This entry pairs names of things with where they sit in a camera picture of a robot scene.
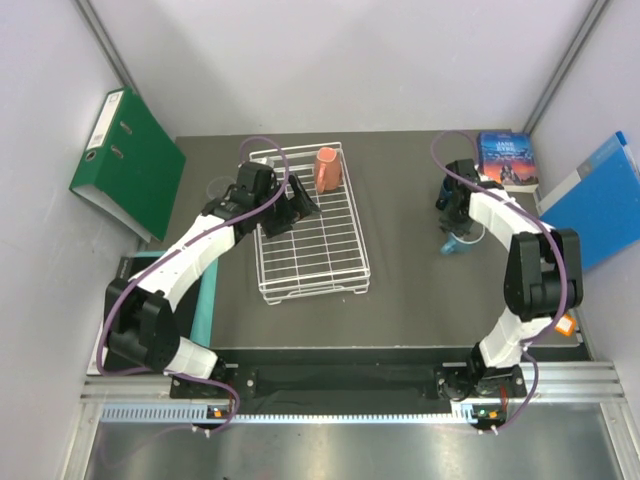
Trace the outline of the dark blue mug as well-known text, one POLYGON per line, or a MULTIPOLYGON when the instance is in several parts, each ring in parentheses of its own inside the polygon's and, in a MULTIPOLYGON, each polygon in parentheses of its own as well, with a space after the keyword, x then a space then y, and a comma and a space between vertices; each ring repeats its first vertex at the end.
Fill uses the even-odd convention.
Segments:
POLYGON ((435 203, 435 207, 439 211, 444 211, 446 206, 449 203, 451 195, 452 195, 452 190, 449 185, 449 178, 446 177, 441 184, 439 195, 435 203))

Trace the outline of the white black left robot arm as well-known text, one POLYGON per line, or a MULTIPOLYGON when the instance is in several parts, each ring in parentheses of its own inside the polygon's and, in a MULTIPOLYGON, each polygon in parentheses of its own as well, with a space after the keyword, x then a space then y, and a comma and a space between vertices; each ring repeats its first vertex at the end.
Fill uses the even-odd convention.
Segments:
POLYGON ((101 344, 134 365, 136 372, 192 377, 205 396, 226 387, 217 355, 181 335, 174 313, 205 270, 255 229, 267 237, 292 230, 316 213, 299 178, 279 179, 268 165, 247 162, 225 194, 209 201, 187 232, 159 259, 128 280, 113 280, 105 294, 101 344))

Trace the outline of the teal mug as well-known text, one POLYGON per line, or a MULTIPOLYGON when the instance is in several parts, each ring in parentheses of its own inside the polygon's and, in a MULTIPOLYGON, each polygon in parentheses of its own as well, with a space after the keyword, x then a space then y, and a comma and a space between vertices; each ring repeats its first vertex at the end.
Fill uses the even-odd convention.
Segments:
POLYGON ((475 222, 457 230, 444 226, 441 226, 440 230, 446 235, 446 240, 440 248, 442 255, 468 253, 484 239, 486 234, 486 228, 475 222))

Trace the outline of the clear faceted plastic cup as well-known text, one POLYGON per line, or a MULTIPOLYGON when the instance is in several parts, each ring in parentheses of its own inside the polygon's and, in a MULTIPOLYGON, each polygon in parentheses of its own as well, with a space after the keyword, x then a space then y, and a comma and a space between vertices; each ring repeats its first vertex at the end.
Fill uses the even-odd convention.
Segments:
POLYGON ((209 199, 223 197, 228 187, 235 182, 233 177, 222 176, 214 178, 209 182, 206 188, 206 194, 209 199))

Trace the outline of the white wire dish rack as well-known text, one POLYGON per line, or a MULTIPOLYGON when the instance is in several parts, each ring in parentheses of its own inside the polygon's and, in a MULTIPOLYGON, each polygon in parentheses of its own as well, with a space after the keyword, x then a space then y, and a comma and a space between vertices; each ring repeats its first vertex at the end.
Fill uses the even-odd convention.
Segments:
POLYGON ((263 300, 284 300, 346 293, 365 294, 371 269, 344 149, 340 142, 288 147, 289 165, 320 211, 290 231, 269 238, 254 231, 258 289, 263 300), (319 194, 314 185, 314 162, 323 147, 338 154, 342 181, 335 190, 319 194))

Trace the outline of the orange mug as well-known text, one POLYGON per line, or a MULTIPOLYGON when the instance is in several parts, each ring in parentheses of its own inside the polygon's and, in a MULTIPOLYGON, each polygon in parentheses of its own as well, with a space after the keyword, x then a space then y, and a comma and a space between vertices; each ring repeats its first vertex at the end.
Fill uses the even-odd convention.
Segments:
POLYGON ((316 154, 314 182, 318 194, 334 191, 342 184, 341 152, 332 147, 322 147, 316 154))

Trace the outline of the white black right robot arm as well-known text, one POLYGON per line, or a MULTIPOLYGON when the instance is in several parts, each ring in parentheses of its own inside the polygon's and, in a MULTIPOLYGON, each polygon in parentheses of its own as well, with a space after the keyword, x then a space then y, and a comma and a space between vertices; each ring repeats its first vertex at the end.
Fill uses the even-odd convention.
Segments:
POLYGON ((454 236, 483 227, 507 251, 506 304, 491 332, 476 343, 464 366, 440 370, 443 395, 462 401, 523 391, 516 382, 525 350, 584 297, 581 245, 572 229, 557 230, 524 210, 501 185, 484 181, 471 159, 445 167, 436 202, 443 231, 454 236))

